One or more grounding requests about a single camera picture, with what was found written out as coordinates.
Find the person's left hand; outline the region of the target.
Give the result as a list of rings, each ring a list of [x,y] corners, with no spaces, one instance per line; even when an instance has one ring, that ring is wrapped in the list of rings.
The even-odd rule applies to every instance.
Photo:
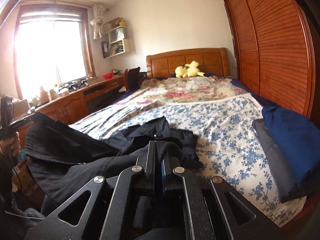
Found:
[[[20,136],[18,132],[9,139],[1,140],[1,155],[12,155],[18,157],[20,154]]]

